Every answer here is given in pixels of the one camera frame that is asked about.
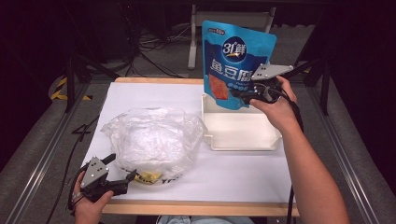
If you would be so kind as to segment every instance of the hand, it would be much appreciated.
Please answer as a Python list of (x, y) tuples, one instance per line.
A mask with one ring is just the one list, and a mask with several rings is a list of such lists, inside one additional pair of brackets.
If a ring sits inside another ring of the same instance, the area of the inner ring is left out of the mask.
[[(80, 183), (82, 177), (84, 176), (85, 172), (82, 172), (78, 176), (78, 180), (74, 187), (74, 194), (78, 194), (81, 191)], [(84, 223), (84, 224), (97, 224), (99, 223), (102, 217), (102, 210), (105, 205), (110, 201), (111, 197), (113, 197), (114, 192), (108, 191), (96, 202), (93, 203), (87, 198), (83, 197), (80, 199), (77, 197), (73, 203), (75, 204), (75, 216), (76, 222), (75, 223)]]
[[(288, 94), (289, 98), (294, 103), (297, 103), (297, 97), (291, 89), (289, 81), (283, 77), (276, 78), (282, 84), (282, 89)], [(267, 104), (255, 99), (250, 100), (250, 104), (260, 109), (267, 116), (271, 124), (279, 129), (281, 133), (286, 132), (288, 129), (299, 127), (289, 102), (283, 97), (274, 104)]]

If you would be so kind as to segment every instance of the white tray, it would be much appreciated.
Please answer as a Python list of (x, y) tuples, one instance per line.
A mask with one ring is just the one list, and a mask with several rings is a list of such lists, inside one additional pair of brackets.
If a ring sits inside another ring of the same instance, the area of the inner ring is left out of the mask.
[(229, 110), (203, 94), (202, 119), (208, 129), (205, 141), (213, 150), (275, 150), (282, 141), (279, 130), (253, 106)]

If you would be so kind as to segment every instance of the snack bag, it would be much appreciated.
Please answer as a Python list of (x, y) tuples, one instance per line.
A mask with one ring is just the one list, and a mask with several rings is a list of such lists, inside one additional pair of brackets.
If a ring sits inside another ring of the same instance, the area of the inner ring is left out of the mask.
[(276, 36), (214, 21), (204, 21), (202, 33), (205, 93), (227, 109), (248, 107), (230, 90), (254, 91), (250, 77), (268, 63)]

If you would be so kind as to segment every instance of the wooden table edge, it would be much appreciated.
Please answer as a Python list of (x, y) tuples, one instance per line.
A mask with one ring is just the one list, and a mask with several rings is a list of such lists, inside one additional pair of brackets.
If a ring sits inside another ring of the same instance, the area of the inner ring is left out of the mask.
[[(288, 204), (113, 199), (103, 209), (103, 213), (120, 215), (285, 217), (288, 214)], [(293, 205), (291, 215), (293, 217), (300, 215), (296, 204)]]

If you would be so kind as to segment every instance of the plastic bag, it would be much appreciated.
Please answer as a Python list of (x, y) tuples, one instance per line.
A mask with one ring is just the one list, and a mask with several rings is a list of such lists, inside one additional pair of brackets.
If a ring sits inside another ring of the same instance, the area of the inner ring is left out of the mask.
[(118, 115), (101, 132), (110, 138), (116, 166), (136, 169), (138, 182), (164, 184), (193, 166), (205, 130), (200, 118), (182, 109), (137, 108)]

